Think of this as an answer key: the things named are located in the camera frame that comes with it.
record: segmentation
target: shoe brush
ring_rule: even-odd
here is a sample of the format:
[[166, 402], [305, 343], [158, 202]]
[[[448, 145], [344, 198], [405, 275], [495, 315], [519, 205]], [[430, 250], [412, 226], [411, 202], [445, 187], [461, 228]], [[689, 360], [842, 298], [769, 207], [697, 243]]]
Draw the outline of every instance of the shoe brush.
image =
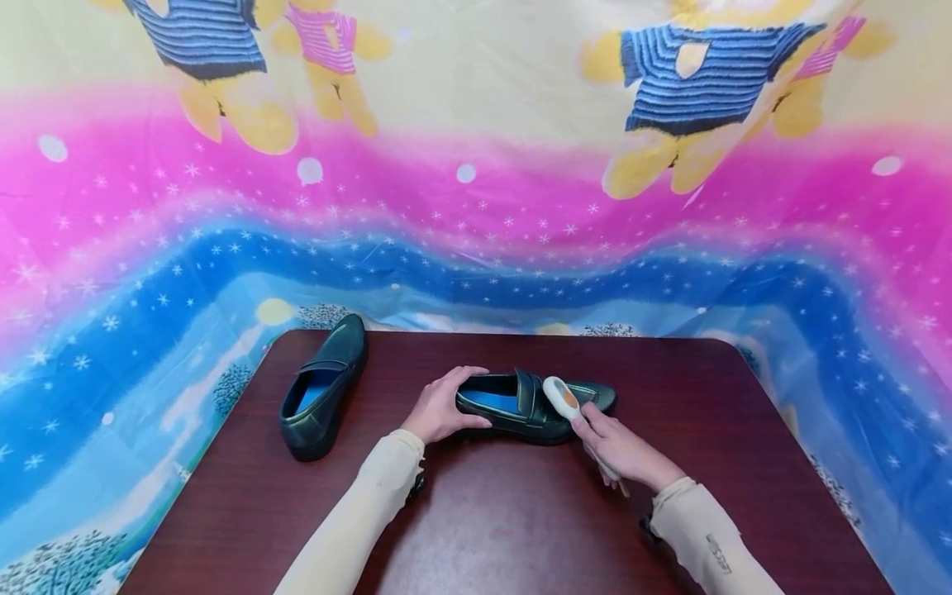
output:
[[[569, 422], [577, 417], [583, 417], [582, 405], [579, 403], [579, 400], [572, 393], [568, 385], [561, 378], [556, 376], [549, 376], [546, 378], [542, 382], [542, 392], [545, 393], [546, 398], [559, 413], [559, 415], [566, 418]], [[622, 494], [624, 494], [626, 498], [629, 498], [630, 494], [628, 493], [628, 486], [625, 485], [625, 481], [622, 479], [622, 476], [618, 474], [618, 471], [611, 468], [588, 445], [585, 445], [585, 452], [587, 452], [588, 456], [598, 463], [605, 477], [607, 477], [611, 482], [617, 484], [619, 489], [622, 491]]]

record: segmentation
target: black leather loafer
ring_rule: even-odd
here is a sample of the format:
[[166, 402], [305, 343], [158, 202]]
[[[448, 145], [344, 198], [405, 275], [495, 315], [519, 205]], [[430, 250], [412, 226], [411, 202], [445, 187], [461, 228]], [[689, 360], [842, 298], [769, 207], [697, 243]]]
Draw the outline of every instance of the black leather loafer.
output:
[[341, 404], [367, 363], [364, 321], [349, 314], [298, 372], [281, 405], [281, 436], [298, 461], [316, 461], [333, 448]]
[[[587, 382], [566, 382], [580, 405], [595, 404], [608, 413], [615, 406], [615, 390]], [[542, 379], [516, 368], [515, 374], [473, 376], [456, 393], [456, 408], [492, 422], [490, 429], [470, 435], [498, 434], [534, 445], [558, 445], [575, 432], [568, 420], [552, 407], [542, 391]]]

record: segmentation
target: cartoon bear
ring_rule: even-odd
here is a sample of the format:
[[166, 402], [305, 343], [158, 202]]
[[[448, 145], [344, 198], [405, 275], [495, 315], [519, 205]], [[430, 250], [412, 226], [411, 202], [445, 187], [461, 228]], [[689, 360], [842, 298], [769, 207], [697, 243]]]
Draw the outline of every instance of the cartoon bear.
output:
[[[856, 2], [853, 9], [862, 2]], [[784, 88], [773, 109], [757, 122], [744, 140], [753, 138], [768, 121], [780, 138], [803, 138], [823, 123], [823, 95], [826, 81], [840, 54], [854, 60], [875, 58], [889, 50], [896, 37], [882, 21], [849, 15], [824, 38]]]
[[792, 76], [819, 45], [825, 25], [801, 20], [814, 2], [671, 0], [670, 22], [586, 43], [584, 78], [640, 83], [605, 193], [634, 198], [668, 168], [674, 192], [700, 186], [743, 138], [748, 116], [767, 111], [764, 88]]
[[168, 69], [188, 120], [208, 139], [222, 140], [222, 116], [253, 149], [288, 152], [297, 123], [277, 99], [253, 30], [284, 11], [284, 0], [87, 0], [130, 12], [145, 28]]
[[380, 30], [333, 10], [335, 0], [289, 0], [287, 21], [274, 33], [282, 53], [303, 55], [317, 111], [341, 121], [348, 116], [365, 136], [377, 132], [377, 118], [357, 80], [354, 55], [383, 60], [393, 44]]

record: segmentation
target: wooden table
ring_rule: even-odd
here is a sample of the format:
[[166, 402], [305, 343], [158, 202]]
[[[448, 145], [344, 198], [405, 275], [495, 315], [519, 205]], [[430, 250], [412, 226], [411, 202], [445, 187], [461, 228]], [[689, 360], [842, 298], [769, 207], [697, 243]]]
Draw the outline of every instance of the wooden table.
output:
[[[278, 434], [278, 408], [325, 335], [296, 330], [274, 344], [123, 593], [270, 594], [376, 441], [457, 365], [615, 387], [619, 419], [711, 489], [788, 595], [891, 592], [727, 344], [371, 332], [336, 447], [301, 464]], [[605, 489], [577, 442], [450, 438], [424, 467], [425, 492], [384, 533], [358, 593], [701, 592], [639, 530], [647, 490], [632, 486], [626, 501]]]

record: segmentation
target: cloth backdrop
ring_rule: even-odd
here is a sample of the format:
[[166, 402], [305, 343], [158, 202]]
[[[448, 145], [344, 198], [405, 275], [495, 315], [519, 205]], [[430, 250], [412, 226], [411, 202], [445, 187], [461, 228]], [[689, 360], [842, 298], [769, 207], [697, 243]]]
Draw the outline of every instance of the cloth backdrop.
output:
[[897, 592], [952, 590], [946, 0], [2, 10], [0, 593], [114, 592], [349, 311], [727, 341]]

